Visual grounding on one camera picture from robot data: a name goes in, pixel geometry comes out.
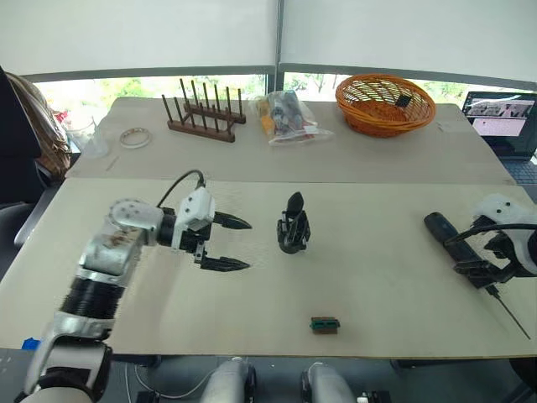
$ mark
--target wicker basket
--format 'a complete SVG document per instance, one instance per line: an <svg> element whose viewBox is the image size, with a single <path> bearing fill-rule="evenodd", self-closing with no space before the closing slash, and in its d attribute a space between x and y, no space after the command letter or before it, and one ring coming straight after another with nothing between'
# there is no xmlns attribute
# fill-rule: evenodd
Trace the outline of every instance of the wicker basket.
<svg viewBox="0 0 537 403"><path fill-rule="evenodd" d="M336 89L336 99L353 130L393 137L421 128L435 117L435 102L414 83L397 76L352 76Z"/></svg>

